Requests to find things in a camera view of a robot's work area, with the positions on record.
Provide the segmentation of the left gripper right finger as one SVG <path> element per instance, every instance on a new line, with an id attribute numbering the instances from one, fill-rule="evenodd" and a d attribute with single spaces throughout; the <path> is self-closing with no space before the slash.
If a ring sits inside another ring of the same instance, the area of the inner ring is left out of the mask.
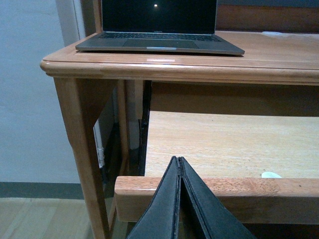
<path id="1" fill-rule="evenodd" d="M 203 182 L 185 158 L 178 159 L 181 173 L 181 208 L 196 239 L 254 239 Z"/>

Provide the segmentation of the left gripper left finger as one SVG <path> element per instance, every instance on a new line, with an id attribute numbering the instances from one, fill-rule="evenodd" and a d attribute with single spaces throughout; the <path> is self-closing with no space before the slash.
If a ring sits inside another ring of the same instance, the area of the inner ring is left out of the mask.
<path id="1" fill-rule="evenodd" d="M 180 211 L 180 163 L 174 156 L 154 193 L 135 224 L 129 239 L 176 239 Z"/>

